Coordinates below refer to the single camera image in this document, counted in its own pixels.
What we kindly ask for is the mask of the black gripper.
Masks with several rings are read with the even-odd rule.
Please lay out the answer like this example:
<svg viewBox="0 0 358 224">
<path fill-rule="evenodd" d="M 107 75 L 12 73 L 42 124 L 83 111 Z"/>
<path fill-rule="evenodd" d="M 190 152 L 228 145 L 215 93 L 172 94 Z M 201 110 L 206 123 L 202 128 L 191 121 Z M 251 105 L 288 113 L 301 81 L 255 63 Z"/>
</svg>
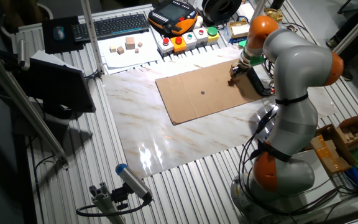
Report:
<svg viewBox="0 0 358 224">
<path fill-rule="evenodd" d="M 230 81 L 239 82 L 243 77 L 243 74 L 247 74 L 249 71 L 249 64 L 242 62 L 235 62 L 231 65 L 230 69 Z"/>
</svg>

